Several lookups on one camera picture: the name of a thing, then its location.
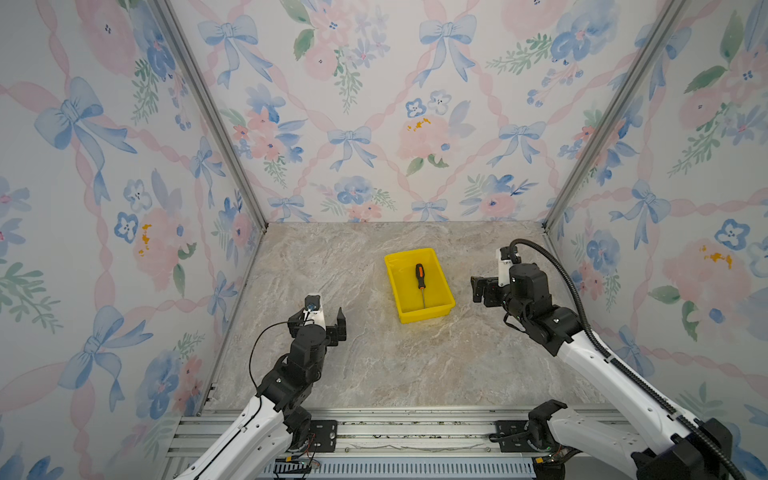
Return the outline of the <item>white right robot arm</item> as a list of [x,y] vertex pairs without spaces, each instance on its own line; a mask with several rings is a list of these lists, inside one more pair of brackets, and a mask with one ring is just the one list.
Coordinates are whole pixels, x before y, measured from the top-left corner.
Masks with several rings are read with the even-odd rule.
[[527,429],[517,436],[544,453],[543,463],[561,468],[586,453],[634,479],[741,478],[726,426],[697,418],[637,376],[577,312],[553,302],[548,277],[537,265],[502,265],[508,271],[500,277],[472,277],[474,302],[503,309],[507,326],[572,367],[633,428],[604,425],[548,400],[529,412]]

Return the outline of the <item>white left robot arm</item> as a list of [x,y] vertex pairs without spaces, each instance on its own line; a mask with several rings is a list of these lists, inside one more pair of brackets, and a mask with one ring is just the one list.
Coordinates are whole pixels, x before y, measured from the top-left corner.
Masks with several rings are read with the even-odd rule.
[[327,325],[321,297],[309,295],[302,310],[285,322],[292,337],[256,386],[256,394],[237,419],[180,479],[255,479],[279,455],[309,445],[311,414],[302,407],[321,379],[327,350],[347,338],[346,318],[338,312]]

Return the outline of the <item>orange black handled screwdriver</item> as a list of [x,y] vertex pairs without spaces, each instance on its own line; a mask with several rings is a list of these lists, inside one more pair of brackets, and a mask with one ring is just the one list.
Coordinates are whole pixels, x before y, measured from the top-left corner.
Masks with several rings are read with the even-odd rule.
[[415,265],[415,276],[416,276],[416,279],[417,279],[417,286],[418,286],[418,289],[420,291],[421,298],[422,298],[422,306],[426,307],[426,294],[425,294],[425,289],[426,289],[425,278],[426,278],[426,275],[425,275],[424,266],[421,263],[417,263]]

